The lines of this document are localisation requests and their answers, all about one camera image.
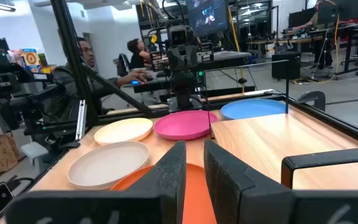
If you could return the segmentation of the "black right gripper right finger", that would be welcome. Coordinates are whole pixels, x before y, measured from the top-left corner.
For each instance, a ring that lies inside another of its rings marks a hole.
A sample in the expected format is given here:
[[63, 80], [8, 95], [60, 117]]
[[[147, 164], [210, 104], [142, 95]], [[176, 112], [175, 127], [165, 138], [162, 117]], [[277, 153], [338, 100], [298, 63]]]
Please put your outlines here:
[[358, 223], [358, 190], [293, 190], [210, 140], [204, 168], [218, 223]]

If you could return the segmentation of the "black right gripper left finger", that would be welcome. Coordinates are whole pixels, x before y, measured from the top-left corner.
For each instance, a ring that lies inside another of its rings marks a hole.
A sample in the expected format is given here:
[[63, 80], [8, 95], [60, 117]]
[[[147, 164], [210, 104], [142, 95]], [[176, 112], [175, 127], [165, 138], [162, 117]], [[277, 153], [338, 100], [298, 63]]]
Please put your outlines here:
[[123, 191], [32, 191], [14, 199], [6, 223], [181, 223], [186, 145], [176, 142]]

